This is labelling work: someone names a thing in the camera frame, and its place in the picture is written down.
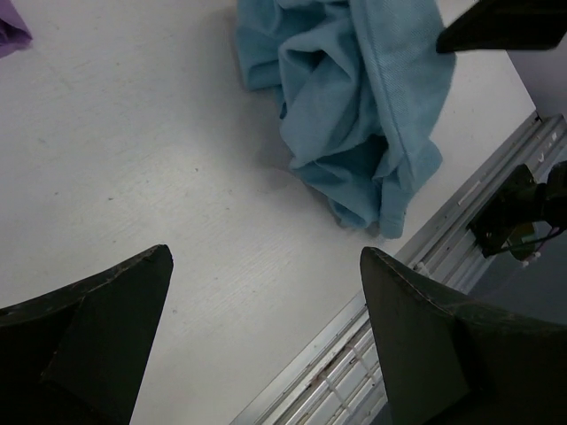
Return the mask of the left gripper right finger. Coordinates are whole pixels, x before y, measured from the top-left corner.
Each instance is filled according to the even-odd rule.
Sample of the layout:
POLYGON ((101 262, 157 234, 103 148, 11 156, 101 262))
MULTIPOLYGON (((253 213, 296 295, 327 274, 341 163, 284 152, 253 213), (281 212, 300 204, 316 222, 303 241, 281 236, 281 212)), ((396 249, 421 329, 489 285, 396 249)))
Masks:
POLYGON ((395 424, 563 424, 566 328, 366 247, 361 280, 395 424))

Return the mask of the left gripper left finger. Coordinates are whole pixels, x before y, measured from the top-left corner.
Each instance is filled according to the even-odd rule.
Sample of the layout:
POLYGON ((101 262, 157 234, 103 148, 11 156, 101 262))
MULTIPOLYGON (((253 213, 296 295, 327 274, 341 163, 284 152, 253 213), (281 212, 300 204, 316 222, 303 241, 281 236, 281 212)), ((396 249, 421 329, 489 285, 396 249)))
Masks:
POLYGON ((3 424, 128 424, 173 272, 159 244, 2 308, 3 424))

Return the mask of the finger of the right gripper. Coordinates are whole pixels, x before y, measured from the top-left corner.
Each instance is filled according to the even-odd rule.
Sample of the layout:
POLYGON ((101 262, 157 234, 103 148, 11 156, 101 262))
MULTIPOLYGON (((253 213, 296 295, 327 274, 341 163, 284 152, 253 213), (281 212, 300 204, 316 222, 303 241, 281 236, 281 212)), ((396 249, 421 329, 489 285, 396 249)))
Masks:
POLYGON ((552 50, 565 34, 564 0, 484 0, 440 33, 436 52, 552 50))

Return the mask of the light blue trousers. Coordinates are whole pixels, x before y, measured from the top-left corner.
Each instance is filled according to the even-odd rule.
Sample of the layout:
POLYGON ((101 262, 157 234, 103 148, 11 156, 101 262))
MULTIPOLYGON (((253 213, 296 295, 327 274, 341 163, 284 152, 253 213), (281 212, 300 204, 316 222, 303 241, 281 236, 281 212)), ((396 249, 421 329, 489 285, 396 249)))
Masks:
POLYGON ((417 191, 439 169, 431 133, 454 55, 433 1, 240 1, 245 86, 272 89, 291 170, 350 228, 402 235, 417 191))

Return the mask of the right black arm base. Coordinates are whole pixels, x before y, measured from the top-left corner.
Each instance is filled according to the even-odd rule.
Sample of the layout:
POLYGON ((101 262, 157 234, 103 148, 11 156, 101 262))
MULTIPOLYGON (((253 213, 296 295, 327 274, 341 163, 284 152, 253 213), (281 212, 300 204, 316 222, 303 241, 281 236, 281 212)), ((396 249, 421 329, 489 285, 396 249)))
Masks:
POLYGON ((566 162, 555 164, 538 183, 525 164, 517 166, 469 224, 485 258, 536 249, 566 231, 566 162), (523 225, 546 222, 553 231, 539 239, 510 243, 523 225))

